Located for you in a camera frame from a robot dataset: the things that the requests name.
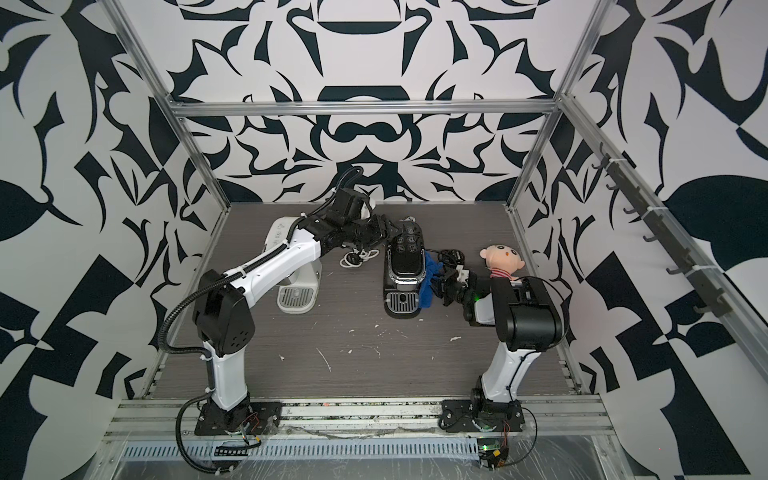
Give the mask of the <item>black coffee machine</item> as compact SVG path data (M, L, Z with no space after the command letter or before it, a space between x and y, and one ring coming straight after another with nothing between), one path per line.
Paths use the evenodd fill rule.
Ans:
M426 278L423 232L411 217L395 226L398 231L385 250L384 309L392 318L414 318L421 310L420 291Z

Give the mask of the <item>white coffee machine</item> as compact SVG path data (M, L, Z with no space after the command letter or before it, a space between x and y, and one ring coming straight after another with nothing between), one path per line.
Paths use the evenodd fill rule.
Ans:
M284 240L291 223L296 217L284 216L276 219L267 234L263 253L275 248ZM278 284L277 306L285 314L308 313L316 304L320 278L321 260L303 265Z

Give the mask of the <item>blue cleaning cloth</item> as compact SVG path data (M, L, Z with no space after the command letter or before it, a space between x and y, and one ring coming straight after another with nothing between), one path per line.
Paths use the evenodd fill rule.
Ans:
M437 262L430 252L424 253L425 276L419 287L419 306L421 309L430 308L433 301L432 281L441 273L443 263Z

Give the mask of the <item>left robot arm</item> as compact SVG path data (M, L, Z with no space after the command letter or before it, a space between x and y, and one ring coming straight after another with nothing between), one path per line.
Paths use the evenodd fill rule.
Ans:
M169 355L196 355L206 364L208 385L196 400L203 407L205 429L233 433L251 414L245 350L255 334L251 310L257 302L336 248L370 250L392 237L391 223L375 214L368 195L354 188L362 173L360 166L345 171L330 197L292 220L276 246L223 273L206 272L198 288L163 320L157 333L159 348ZM194 309L200 346L169 341L171 327L187 307Z

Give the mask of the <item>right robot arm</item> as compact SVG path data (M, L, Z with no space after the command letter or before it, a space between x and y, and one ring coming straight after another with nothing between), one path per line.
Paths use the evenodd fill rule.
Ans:
M450 269L432 279L430 287L446 305L461 305L468 323L492 327L498 338L490 366L470 394L471 418L517 418L522 411L518 391L528 370L562 341L566 330L547 283L533 276L516 279L505 271L488 277L470 272L462 280L458 270Z

